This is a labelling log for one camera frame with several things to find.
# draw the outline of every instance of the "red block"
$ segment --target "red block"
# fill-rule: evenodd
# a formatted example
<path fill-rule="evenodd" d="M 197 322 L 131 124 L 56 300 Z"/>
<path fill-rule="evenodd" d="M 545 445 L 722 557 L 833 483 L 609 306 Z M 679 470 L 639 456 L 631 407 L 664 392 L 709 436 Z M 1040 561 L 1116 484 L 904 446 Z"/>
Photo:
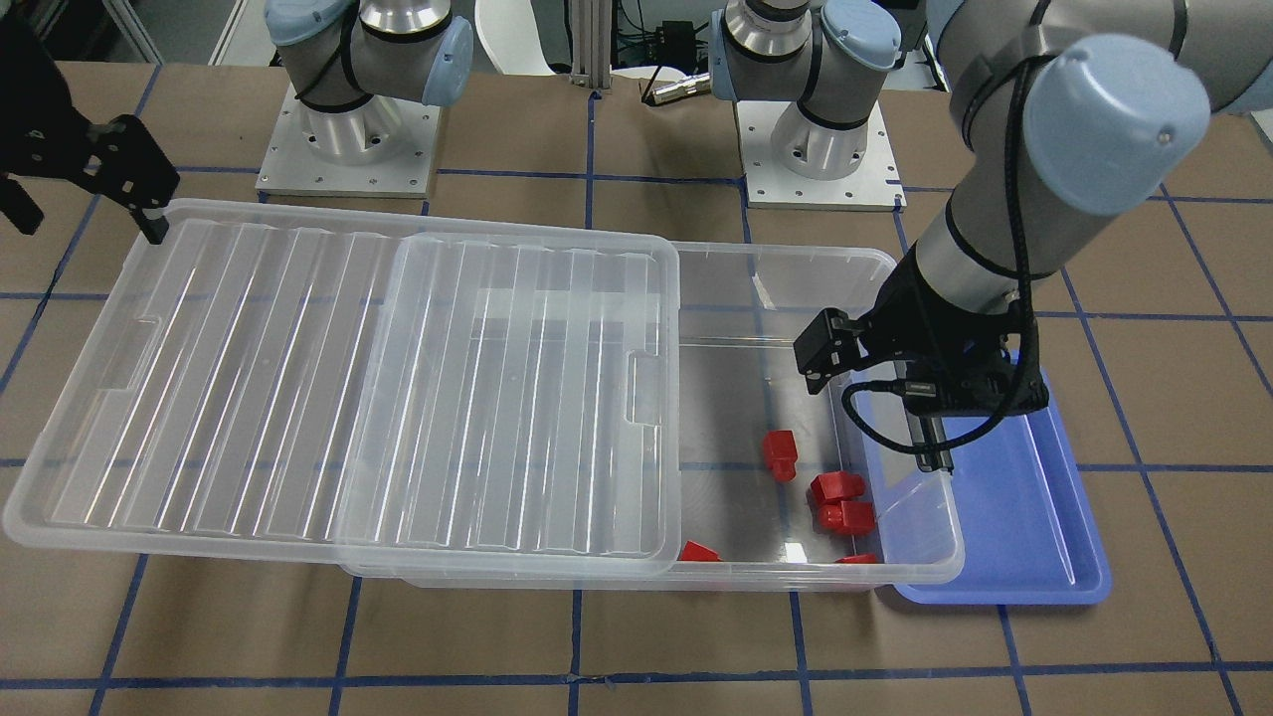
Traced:
<path fill-rule="evenodd" d="M 687 540 L 681 548 L 681 562 L 721 562 L 721 555 L 714 549 Z"/>
<path fill-rule="evenodd" d="M 760 448 L 765 454 L 765 466 L 775 480 L 789 483 L 796 479 L 796 436 L 791 431 L 769 431 Z"/>
<path fill-rule="evenodd" d="M 875 506 L 852 499 L 838 505 L 824 505 L 817 511 L 817 522 L 839 535 L 866 536 L 876 527 Z"/>
<path fill-rule="evenodd" d="M 862 479 L 862 475 L 839 470 L 835 473 L 822 473 L 813 478 L 813 484 L 810 489 L 813 490 L 813 502 L 821 507 L 822 505 L 833 505 L 853 499 L 854 497 L 862 497 L 867 492 L 867 482 Z"/>
<path fill-rule="evenodd" d="M 835 561 L 836 564 L 878 564 L 880 558 L 875 555 L 875 552 L 866 552 L 863 554 L 850 554 L 848 557 L 840 557 Z"/>

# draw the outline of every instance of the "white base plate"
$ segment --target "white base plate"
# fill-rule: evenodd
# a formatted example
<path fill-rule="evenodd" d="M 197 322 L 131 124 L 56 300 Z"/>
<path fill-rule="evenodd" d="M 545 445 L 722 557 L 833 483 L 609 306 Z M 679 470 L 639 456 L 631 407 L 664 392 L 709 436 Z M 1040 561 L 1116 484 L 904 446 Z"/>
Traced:
<path fill-rule="evenodd" d="M 289 85 L 270 148 L 256 177 L 257 191 L 279 196 L 384 196 L 428 199 L 433 158 L 438 145 L 440 107 L 392 99 L 410 135 L 400 150 L 382 162 L 362 167 L 334 164 L 309 149 L 300 132 L 300 102 Z"/>
<path fill-rule="evenodd" d="M 867 120 L 871 143 L 852 175 L 833 181 L 811 180 L 784 167 L 774 154 L 770 136 L 791 102 L 738 102 L 738 136 L 747 175 L 747 205 L 774 209 L 826 209 L 892 211 L 905 206 L 897 163 L 883 126 L 880 104 Z"/>

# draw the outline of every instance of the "brown table surface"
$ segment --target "brown table surface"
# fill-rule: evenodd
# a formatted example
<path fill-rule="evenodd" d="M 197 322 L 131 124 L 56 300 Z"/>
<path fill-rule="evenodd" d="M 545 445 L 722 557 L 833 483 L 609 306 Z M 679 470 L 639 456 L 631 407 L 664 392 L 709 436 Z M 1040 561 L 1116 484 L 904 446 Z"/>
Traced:
<path fill-rule="evenodd" d="M 64 70 L 89 117 L 140 110 L 179 195 L 257 200 L 283 70 Z M 303 203 L 897 256 L 970 166 L 943 96 L 887 92 L 899 222 L 743 209 L 728 104 L 651 110 L 615 82 L 589 102 L 559 78 L 475 75 L 426 206 Z M 109 201 L 24 185 L 48 219 L 0 227 L 0 496 L 135 237 Z M 1217 118 L 1166 192 L 1037 290 L 1114 573 L 1097 606 L 424 590 L 0 539 L 0 713 L 1273 713 L 1273 157 L 1250 120 Z"/>

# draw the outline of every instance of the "clear plastic lid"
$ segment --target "clear plastic lid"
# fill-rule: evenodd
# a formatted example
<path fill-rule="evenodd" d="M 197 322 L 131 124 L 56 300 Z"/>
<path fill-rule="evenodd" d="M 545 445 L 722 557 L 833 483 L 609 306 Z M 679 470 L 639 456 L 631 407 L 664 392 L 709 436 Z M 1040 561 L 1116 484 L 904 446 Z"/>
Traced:
<path fill-rule="evenodd" d="M 15 539 L 556 577 L 675 561 L 668 242 L 213 201 L 168 217 L 23 469 Z"/>

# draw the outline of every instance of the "blue cap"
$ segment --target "blue cap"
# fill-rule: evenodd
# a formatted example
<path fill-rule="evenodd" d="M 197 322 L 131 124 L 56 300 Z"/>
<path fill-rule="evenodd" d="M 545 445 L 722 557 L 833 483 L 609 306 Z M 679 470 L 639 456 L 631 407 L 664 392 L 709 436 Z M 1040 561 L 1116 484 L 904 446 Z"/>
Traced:
<path fill-rule="evenodd" d="M 1255 82 L 1246 88 L 1246 92 L 1230 102 L 1228 107 L 1225 107 L 1223 111 L 1236 115 L 1239 112 L 1268 110 L 1269 107 L 1273 107 L 1273 62 L 1269 62 L 1269 66 L 1264 68 L 1264 71 L 1260 73 L 1260 76 L 1255 78 Z"/>
<path fill-rule="evenodd" d="M 265 27 L 270 42 L 286 47 L 304 42 L 340 20 L 356 0 L 267 0 Z"/>
<path fill-rule="evenodd" d="M 1153 194 L 1209 121 L 1202 80 L 1170 52 L 1092 34 L 1039 73 L 1023 130 L 1048 189 L 1081 211 L 1114 217 Z"/>
<path fill-rule="evenodd" d="M 724 50 L 724 23 L 721 17 L 723 10 L 712 13 L 712 39 L 708 41 L 708 71 L 712 73 L 712 94 L 717 99 L 737 102 L 738 94 L 733 90 L 733 80 L 729 79 L 729 57 Z"/>
<path fill-rule="evenodd" d="M 424 83 L 421 103 L 449 107 L 460 101 L 468 84 L 474 66 L 474 28 L 461 17 L 451 19 L 451 27 L 442 36 L 442 46 L 433 59 L 433 69 Z"/>
<path fill-rule="evenodd" d="M 946 24 L 964 6 L 964 0 L 928 0 L 928 37 L 933 38 L 936 51 L 946 32 Z"/>
<path fill-rule="evenodd" d="M 897 61 L 901 28 L 889 10 L 871 0 L 827 0 L 822 27 L 840 50 L 868 68 L 889 71 Z"/>

